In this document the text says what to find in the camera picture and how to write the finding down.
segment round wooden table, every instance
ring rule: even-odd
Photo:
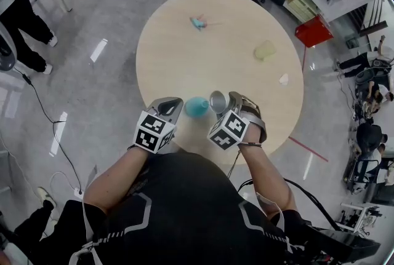
[[[208,23],[201,31],[190,21],[200,15]],[[254,50],[266,40],[276,53],[261,61]],[[209,99],[214,90],[247,96],[259,105],[267,126],[267,154],[284,143],[300,115],[304,80],[297,52],[275,18],[250,0],[168,0],[142,31],[136,67],[147,106],[162,97],[185,103],[195,96]],[[287,85],[279,83],[284,74]],[[174,141],[217,164],[232,164],[238,148],[223,151],[206,138],[215,122],[211,110],[192,119],[183,109]]]

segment blue object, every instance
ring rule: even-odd
[[[194,97],[185,104],[186,114],[190,117],[201,117],[207,113],[209,102],[203,97]]]

